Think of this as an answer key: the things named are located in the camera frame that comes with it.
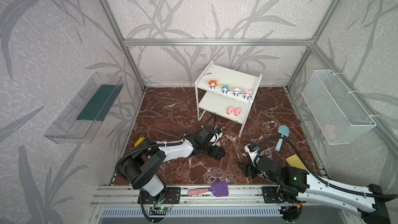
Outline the blue green Doraemon figure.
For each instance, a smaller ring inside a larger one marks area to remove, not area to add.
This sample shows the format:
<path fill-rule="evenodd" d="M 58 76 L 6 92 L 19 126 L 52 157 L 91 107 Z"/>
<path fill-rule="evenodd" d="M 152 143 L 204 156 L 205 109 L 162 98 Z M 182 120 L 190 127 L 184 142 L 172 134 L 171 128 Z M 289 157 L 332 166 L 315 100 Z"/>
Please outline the blue green Doraemon figure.
<path fill-rule="evenodd" d="M 228 85 L 222 85 L 222 94 L 227 94 L 229 91 Z"/>

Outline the white hooded Doraemon figure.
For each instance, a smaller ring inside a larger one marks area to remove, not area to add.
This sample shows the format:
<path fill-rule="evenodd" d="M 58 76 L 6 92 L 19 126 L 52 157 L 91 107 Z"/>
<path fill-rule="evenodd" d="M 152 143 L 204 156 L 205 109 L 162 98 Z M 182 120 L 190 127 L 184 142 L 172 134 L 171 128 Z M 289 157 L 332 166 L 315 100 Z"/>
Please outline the white hooded Doraemon figure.
<path fill-rule="evenodd" d="M 236 87 L 233 89 L 233 96 L 234 97 L 239 97 L 239 95 L 241 94 L 241 89 Z"/>

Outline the pink hooded Doraemon figure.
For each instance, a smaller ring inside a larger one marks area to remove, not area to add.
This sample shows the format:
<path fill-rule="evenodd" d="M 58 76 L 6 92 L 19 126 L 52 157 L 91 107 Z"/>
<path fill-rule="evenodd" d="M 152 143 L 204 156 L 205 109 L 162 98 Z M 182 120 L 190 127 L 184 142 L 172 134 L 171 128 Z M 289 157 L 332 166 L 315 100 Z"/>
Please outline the pink hooded Doraemon figure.
<path fill-rule="evenodd" d="M 243 99 L 246 101 L 250 101 L 252 98 L 252 91 L 245 90 L 243 93 Z"/>

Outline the orange hooded Doraemon figure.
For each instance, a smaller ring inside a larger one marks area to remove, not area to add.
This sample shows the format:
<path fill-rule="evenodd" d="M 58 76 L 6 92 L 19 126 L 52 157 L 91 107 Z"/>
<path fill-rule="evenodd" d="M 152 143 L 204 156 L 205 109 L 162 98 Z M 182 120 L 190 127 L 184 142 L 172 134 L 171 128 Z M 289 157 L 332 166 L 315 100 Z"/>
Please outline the orange hooded Doraemon figure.
<path fill-rule="evenodd" d="M 209 85 L 209 88 L 211 90 L 214 90 L 215 87 L 217 86 L 217 81 L 216 80 L 211 80 L 211 81 L 208 82 L 208 85 Z"/>

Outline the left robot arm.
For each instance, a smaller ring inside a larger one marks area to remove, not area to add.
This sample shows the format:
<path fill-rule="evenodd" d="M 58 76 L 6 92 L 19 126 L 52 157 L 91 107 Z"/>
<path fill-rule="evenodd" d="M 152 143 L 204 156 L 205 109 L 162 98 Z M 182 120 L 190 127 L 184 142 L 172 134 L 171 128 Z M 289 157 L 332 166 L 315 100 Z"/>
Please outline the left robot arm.
<path fill-rule="evenodd" d="M 226 151 L 221 147 L 223 132 L 205 123 L 197 131 L 183 135 L 178 141 L 158 142 L 152 138 L 142 138 L 135 143 L 133 150 L 121 157 L 115 165 L 118 177 L 129 182 L 133 189 L 146 192 L 154 198 L 166 196 L 166 186 L 156 175 L 160 166 L 168 161 L 205 154 L 219 161 Z"/>

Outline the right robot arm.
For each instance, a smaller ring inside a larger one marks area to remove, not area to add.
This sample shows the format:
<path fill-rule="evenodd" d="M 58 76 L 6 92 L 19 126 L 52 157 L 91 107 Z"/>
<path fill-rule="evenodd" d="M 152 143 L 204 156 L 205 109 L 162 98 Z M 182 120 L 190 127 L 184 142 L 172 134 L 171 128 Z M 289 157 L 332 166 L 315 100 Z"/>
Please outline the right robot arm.
<path fill-rule="evenodd" d="M 281 166 L 262 156 L 254 143 L 245 146 L 248 162 L 237 165 L 245 177 L 261 177 L 277 187 L 277 199 L 282 202 L 315 202 L 359 216 L 366 224 L 389 224 L 391 219 L 386 202 L 396 194 L 384 194 L 375 184 L 354 186 L 318 176 L 308 165 L 304 169 Z"/>

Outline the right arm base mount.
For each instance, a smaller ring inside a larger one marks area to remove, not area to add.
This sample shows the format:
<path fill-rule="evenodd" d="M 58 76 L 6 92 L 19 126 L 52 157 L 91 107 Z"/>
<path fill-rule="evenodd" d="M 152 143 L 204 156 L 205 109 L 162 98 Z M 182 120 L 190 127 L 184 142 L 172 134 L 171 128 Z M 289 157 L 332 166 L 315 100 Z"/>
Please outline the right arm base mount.
<path fill-rule="evenodd" d="M 263 186 L 261 188 L 264 203 L 297 203 L 299 193 L 304 193 L 308 186 Z"/>

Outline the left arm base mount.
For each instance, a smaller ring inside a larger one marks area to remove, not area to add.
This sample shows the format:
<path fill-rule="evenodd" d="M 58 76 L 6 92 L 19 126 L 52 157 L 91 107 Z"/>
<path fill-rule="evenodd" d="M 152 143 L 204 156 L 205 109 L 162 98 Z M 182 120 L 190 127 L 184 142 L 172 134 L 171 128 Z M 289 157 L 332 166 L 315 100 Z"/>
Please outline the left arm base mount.
<path fill-rule="evenodd" d="M 166 187 L 157 196 L 151 196 L 147 191 L 141 191 L 138 204 L 178 204 L 181 196 L 180 187 Z"/>

